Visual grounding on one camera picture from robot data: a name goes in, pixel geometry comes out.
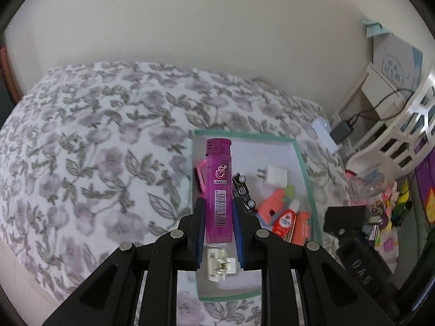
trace silver screw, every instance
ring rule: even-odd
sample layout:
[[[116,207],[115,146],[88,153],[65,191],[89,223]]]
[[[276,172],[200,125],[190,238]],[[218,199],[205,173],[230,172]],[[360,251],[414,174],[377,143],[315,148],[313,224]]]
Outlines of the silver screw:
[[[184,235],[184,232],[179,229],[175,229],[172,232],[170,232],[170,236],[172,236],[174,239],[181,238]]]
[[[259,229],[257,230],[257,236],[259,238],[267,238],[269,236],[269,231],[266,229]]]
[[[132,247],[133,247],[133,244],[130,243],[129,241],[124,241],[123,243],[119,244],[119,250],[121,250],[122,252],[127,252]]]
[[[320,249],[320,245],[316,243],[315,241],[309,241],[307,243],[307,249],[311,251],[317,251]]]

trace floral fabric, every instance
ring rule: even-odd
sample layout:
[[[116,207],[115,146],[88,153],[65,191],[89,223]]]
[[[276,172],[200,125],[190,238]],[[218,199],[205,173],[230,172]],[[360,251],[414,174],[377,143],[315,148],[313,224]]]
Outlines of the floral fabric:
[[[193,131],[295,137],[320,224],[347,201],[338,155],[310,123],[322,108],[220,73],[157,63],[55,68],[0,131],[1,235],[43,288],[63,301],[123,241],[147,244],[191,213]],[[324,236],[334,253],[336,242]],[[180,273],[179,325],[260,323],[260,297],[200,303]]]

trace lighter logo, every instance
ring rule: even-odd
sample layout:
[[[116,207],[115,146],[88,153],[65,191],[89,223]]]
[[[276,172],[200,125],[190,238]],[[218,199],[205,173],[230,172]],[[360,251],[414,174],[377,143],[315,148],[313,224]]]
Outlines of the lighter logo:
[[[220,165],[218,169],[216,170],[216,177],[218,179],[223,179],[225,177],[225,169],[227,168],[226,165]]]

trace purple lighter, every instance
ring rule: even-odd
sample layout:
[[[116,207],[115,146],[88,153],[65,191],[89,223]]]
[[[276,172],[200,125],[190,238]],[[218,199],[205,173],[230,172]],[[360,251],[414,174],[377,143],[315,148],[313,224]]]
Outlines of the purple lighter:
[[[233,241],[231,141],[208,139],[206,143],[205,228],[208,243]]]

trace bedsheet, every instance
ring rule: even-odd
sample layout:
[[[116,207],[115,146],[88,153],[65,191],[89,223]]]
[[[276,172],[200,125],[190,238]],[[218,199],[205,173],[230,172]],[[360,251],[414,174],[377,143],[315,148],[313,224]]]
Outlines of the bedsheet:
[[[161,63],[98,62],[49,71],[0,131],[1,236],[62,302],[123,241],[151,243],[191,212],[193,131],[294,137],[320,224],[349,199],[343,165],[310,123],[310,101],[268,84]],[[337,242],[323,236],[332,254]],[[201,303],[180,272],[178,325],[260,324],[260,297]]]

